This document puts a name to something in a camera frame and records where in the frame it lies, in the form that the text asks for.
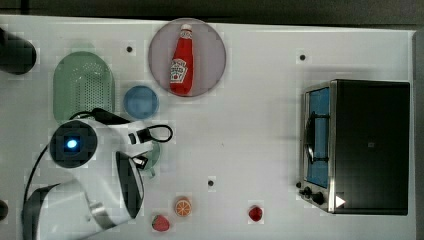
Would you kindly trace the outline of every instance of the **toaster oven knob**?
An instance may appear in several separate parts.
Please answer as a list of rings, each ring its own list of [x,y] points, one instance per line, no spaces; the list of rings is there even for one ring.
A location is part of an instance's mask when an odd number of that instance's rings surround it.
[[[311,197],[312,190],[309,187],[305,187],[303,190],[300,190],[299,193],[309,199]]]
[[[318,205],[321,205],[324,203],[324,195],[322,195],[321,192],[314,193],[312,194],[312,201]]]

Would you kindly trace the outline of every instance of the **ketchup label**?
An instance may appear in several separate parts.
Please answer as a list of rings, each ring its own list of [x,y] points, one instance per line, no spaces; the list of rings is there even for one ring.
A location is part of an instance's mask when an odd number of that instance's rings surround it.
[[[171,62],[171,83],[182,83],[187,73],[187,63],[182,59],[173,59]]]
[[[184,30],[181,31],[180,37],[185,38],[185,39],[191,39],[191,37],[192,37],[191,31],[184,31]]]

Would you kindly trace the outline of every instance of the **toaster oven window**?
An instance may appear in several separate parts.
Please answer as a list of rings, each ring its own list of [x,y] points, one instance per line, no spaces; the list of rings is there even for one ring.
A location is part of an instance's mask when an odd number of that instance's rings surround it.
[[[330,114],[330,90],[323,88],[309,93],[308,126],[310,140],[308,172],[306,180],[327,188],[328,185],[328,134]]]

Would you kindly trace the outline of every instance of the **black toaster oven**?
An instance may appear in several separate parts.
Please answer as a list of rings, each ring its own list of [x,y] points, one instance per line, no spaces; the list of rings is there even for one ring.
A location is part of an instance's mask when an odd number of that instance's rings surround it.
[[[408,82],[333,80],[304,93],[302,198],[335,214],[406,215]]]

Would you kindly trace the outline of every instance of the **blue light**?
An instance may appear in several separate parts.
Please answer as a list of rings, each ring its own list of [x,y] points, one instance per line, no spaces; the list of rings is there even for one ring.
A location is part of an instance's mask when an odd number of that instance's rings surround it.
[[[69,140],[69,141],[66,143],[66,146],[67,146],[68,148],[75,148],[77,145],[78,145],[78,142],[77,142],[77,141],[75,141],[75,140]]]

